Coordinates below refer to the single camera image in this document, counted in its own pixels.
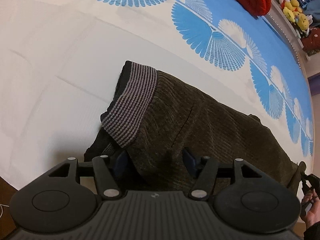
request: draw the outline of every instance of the human hand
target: human hand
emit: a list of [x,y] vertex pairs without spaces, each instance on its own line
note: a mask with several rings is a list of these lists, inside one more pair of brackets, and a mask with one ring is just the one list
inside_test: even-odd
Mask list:
[[304,217],[300,216],[301,219],[306,223],[306,229],[320,221],[320,200],[314,189],[307,192],[307,194],[302,199],[301,204],[304,204],[312,199],[314,201],[312,208]]

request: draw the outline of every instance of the black sleeve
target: black sleeve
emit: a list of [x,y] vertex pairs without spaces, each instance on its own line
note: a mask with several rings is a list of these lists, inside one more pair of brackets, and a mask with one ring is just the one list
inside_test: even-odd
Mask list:
[[304,240],[320,240],[320,222],[309,227],[303,234]]

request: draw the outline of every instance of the striped waistband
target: striped waistband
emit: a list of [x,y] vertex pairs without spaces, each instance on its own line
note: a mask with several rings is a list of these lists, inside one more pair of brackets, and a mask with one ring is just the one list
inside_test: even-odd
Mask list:
[[125,62],[115,98],[101,116],[103,128],[120,147],[126,147],[135,138],[156,85],[154,68]]

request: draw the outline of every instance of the white cable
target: white cable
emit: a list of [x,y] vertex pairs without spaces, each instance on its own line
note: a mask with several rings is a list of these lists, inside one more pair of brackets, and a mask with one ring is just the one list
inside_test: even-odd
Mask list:
[[2,206],[4,206],[4,207],[9,207],[9,206],[7,206],[7,205],[0,204],[0,207],[1,207],[1,215],[0,215],[0,218],[1,218],[2,215],[3,215],[3,207],[2,207]]

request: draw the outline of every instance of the person's arm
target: person's arm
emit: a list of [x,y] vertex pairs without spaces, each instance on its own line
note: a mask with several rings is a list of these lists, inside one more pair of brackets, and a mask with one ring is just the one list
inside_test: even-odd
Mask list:
[[316,191],[309,191],[301,203],[306,203],[313,199],[314,203],[309,212],[301,219],[306,223],[306,231],[304,232],[304,240],[320,240],[320,200]]

